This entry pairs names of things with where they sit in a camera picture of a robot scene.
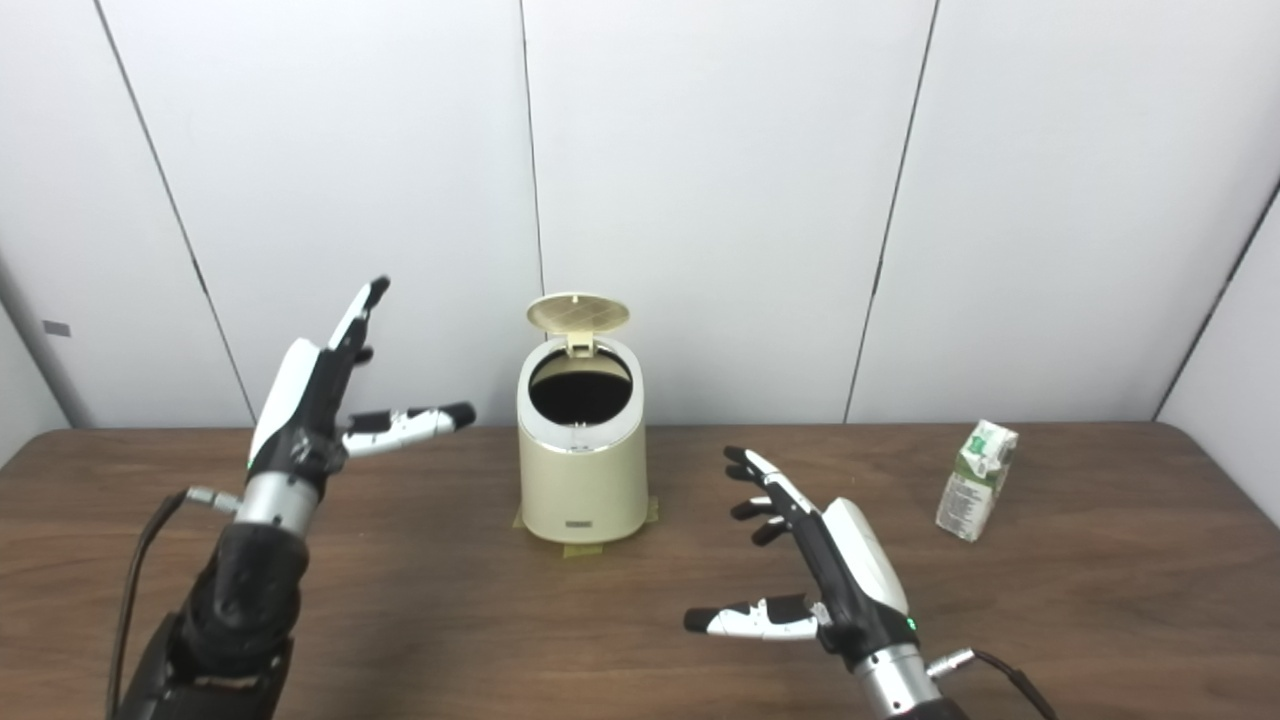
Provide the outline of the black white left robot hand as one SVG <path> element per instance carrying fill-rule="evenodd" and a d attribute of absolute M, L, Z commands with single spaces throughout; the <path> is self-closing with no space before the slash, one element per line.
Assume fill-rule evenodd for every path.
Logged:
<path fill-rule="evenodd" d="M 374 355 L 372 310 L 390 287 L 380 275 L 355 296 L 326 345 L 298 338 L 278 368 L 250 446 L 246 480 L 264 474 L 298 478 L 324 493 L 353 457 L 389 454 L 471 427 L 470 402 L 357 413 L 339 420 L 351 377 Z"/>

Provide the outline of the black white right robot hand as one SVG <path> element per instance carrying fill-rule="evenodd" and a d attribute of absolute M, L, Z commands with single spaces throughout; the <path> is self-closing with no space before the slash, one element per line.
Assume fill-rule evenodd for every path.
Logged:
<path fill-rule="evenodd" d="M 685 630 L 759 641 L 815 639 L 850 670 L 886 673 L 895 666 L 925 676 L 905 592 L 861 510 L 846 498 L 818 507 L 773 462 L 749 448 L 727 446 L 724 456 L 726 475 L 760 492 L 735 505 L 731 516 L 764 519 L 750 537 L 756 547 L 791 537 L 818 594 L 690 609 Z"/>

